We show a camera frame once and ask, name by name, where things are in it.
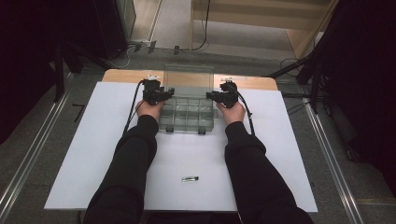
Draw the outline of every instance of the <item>clear plastic organizer box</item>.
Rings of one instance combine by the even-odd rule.
[[[166,90],[175,88],[160,115],[160,129],[169,133],[211,132],[216,113],[206,93],[213,90],[213,67],[167,64],[164,73]]]

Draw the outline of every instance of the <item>white board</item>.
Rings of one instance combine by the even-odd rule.
[[[49,194],[46,209],[87,208],[111,162],[135,88],[134,83],[97,83]],[[267,148],[268,159],[284,177],[297,205],[306,212],[317,212],[280,92],[240,92],[253,113],[255,132]],[[131,125],[136,125],[136,118]],[[248,119],[245,126],[250,132]],[[224,129],[219,112],[213,131],[206,135],[164,131],[157,134],[157,155],[148,170],[146,210],[236,211],[224,161],[227,144]],[[199,180],[181,181],[183,176],[191,175],[199,176]]]

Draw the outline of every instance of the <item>metal frame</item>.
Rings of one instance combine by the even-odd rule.
[[[74,84],[74,75],[69,73],[66,80],[66,87],[68,87],[64,93],[64,95],[59,99],[57,103],[54,103],[52,108],[50,109],[49,114],[47,115],[43,125],[35,136],[35,140],[32,145],[30,145],[29,150],[27,151],[23,161],[21,162],[20,167],[18,168],[15,175],[12,177],[12,180],[9,182],[6,190],[1,196],[0,200],[0,224],[6,222],[6,218],[8,216],[9,211],[12,208],[12,205],[18,198],[18,195],[21,192],[23,184],[25,183],[28,175],[32,171],[35,162],[40,155],[41,149],[50,132],[52,130],[53,125],[55,124],[59,114],[61,113],[64,103],[67,100],[70,89]]]
[[[308,93],[306,87],[301,87],[301,91],[303,93]],[[308,103],[308,99],[303,99],[304,103]],[[341,197],[341,201],[346,209],[346,214],[349,217],[350,223],[353,224],[362,224],[364,223],[361,212],[359,211],[359,207],[353,197],[352,191],[349,188],[346,179],[344,178],[344,174],[339,166],[337,159],[332,151],[332,146],[329,143],[329,140],[326,136],[326,133],[323,130],[323,126],[321,125],[320,118],[318,114],[314,112],[309,104],[305,106],[306,112],[308,113],[308,117],[311,120],[312,127],[317,135],[320,148],[323,151],[323,155],[326,159],[326,162],[329,166],[330,172],[332,173],[332,178],[334,180],[334,184],[338,189],[338,192]]]

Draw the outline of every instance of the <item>plastic compartment tray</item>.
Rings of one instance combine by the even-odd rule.
[[[160,129],[174,131],[211,132],[214,123],[213,102],[210,99],[173,97],[166,101],[160,115]]]

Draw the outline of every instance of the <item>black sleeve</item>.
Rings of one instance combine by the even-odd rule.
[[[228,125],[226,134],[225,161],[244,223],[313,223],[266,158],[262,142],[240,121]]]
[[[139,223],[146,175],[157,152],[158,123],[149,115],[118,142],[113,161],[88,206],[84,223]]]

